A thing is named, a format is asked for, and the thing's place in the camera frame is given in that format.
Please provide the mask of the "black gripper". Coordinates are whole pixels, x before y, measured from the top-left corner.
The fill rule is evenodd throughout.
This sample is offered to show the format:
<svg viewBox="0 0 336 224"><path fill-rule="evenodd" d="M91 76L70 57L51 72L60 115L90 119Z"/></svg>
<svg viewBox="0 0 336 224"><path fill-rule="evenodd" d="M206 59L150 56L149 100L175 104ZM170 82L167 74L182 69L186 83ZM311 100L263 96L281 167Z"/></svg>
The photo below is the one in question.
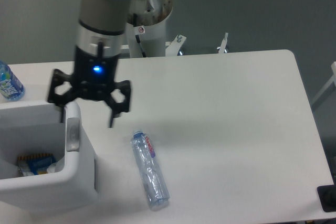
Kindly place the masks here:
<svg viewBox="0 0 336 224"><path fill-rule="evenodd" d="M65 122L66 105L77 97L105 101L111 109L109 128L113 127L114 119L129 112L131 82L114 82L118 59L119 55L99 58L76 47L73 73L52 71L47 102L59 107L60 123Z"/></svg>

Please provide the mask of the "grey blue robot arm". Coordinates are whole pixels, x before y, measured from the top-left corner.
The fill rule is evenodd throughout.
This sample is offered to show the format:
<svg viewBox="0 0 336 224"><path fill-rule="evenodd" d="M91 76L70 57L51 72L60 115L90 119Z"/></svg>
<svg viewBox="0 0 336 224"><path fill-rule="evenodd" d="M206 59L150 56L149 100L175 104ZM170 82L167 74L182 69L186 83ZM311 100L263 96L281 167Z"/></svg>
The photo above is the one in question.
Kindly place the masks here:
<svg viewBox="0 0 336 224"><path fill-rule="evenodd" d="M81 0L72 74L54 69L47 101L60 107L82 98L104 101L111 108L109 125L131 100L131 82L115 82L122 35L131 0Z"/></svg>

